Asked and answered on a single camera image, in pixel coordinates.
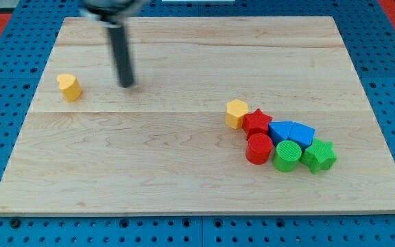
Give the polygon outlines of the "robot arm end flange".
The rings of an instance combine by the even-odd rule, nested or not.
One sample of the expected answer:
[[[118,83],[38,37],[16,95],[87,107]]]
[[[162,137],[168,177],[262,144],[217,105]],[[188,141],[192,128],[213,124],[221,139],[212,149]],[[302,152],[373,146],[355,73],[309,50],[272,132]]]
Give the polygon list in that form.
[[[80,15],[105,27],[121,27],[137,14],[149,0],[81,0]]]

